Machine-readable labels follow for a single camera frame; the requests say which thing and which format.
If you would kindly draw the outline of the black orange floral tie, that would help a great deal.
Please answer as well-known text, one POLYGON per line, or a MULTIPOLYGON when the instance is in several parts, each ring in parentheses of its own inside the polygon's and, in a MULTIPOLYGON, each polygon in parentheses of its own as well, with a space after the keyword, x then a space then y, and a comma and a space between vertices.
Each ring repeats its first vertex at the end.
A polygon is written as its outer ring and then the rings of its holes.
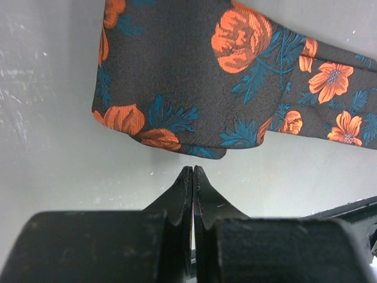
POLYGON ((236 1, 107 1, 92 114, 207 159, 267 131, 376 149, 376 61, 236 1))

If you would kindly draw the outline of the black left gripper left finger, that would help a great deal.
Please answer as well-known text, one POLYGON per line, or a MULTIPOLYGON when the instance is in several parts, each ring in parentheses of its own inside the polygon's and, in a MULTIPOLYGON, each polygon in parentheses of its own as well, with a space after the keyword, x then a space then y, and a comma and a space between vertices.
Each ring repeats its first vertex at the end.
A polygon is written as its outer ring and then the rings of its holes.
POLYGON ((162 244, 158 279, 191 277, 191 232, 193 210, 193 168, 185 166, 174 183, 143 211, 163 212, 162 244))

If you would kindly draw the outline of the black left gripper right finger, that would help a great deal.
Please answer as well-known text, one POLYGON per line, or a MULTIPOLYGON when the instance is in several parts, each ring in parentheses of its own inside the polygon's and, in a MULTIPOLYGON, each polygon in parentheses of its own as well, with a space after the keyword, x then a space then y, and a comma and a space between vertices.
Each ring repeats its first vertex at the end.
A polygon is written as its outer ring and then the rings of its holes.
POLYGON ((193 221, 197 282, 220 282, 216 221, 249 217, 233 206, 210 183, 204 169, 193 172, 193 221))

